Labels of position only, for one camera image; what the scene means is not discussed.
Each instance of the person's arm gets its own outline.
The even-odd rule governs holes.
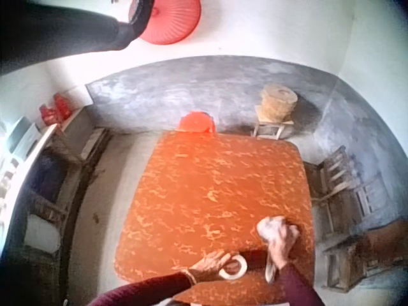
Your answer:
[[[179,272],[116,288],[97,297],[89,306],[153,305],[190,287],[189,277]]]
[[[219,270],[230,259],[231,254],[215,251],[206,255],[187,270],[119,287],[97,297],[88,306],[148,306],[157,304],[199,282],[219,280]]]
[[[311,285],[301,276],[292,263],[279,270],[286,298],[290,306],[324,306]]]
[[[271,241],[268,251],[273,263],[279,269],[290,306],[324,306],[316,291],[289,262],[289,252],[298,236],[299,232],[296,227],[282,224],[275,239]]]

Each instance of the grey painted wall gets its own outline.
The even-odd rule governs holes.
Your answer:
[[[363,220],[357,231],[408,217],[408,160],[401,145],[375,110],[353,88],[338,80],[315,133],[320,147],[332,152],[345,145],[356,184],[381,173],[388,203]]]
[[[337,77],[317,69],[259,57],[203,56],[155,62],[87,86],[97,124],[125,131],[174,129],[191,110],[208,112],[218,131],[248,133],[268,83],[299,96],[298,131],[313,132]]]
[[[297,132],[314,133],[327,154],[346,146],[356,184],[381,172],[389,203],[356,231],[408,216],[408,161],[397,139],[355,90],[314,68],[223,55],[156,62],[89,84],[89,110],[97,125],[122,131],[174,129],[188,112],[201,110],[215,119],[218,131],[249,134],[259,93],[271,82],[298,94]]]

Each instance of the woven basket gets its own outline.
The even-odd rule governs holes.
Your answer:
[[[296,106],[298,96],[289,88],[270,84],[261,92],[262,114],[272,122],[283,122]]]

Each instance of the chair backrest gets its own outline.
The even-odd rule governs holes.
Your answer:
[[[381,173],[354,189],[361,214],[367,217],[383,208],[388,202],[388,192]]]
[[[320,165],[322,169],[322,185],[324,193],[330,193],[340,185],[352,182],[350,159],[346,154],[346,147],[341,146]]]

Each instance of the maroon sleeve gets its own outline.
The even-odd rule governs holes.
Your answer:
[[[88,306],[148,306],[171,298],[190,287],[189,278],[179,272],[116,288],[97,297]]]
[[[316,291],[299,274],[293,264],[288,263],[279,273],[290,306],[324,306]]]

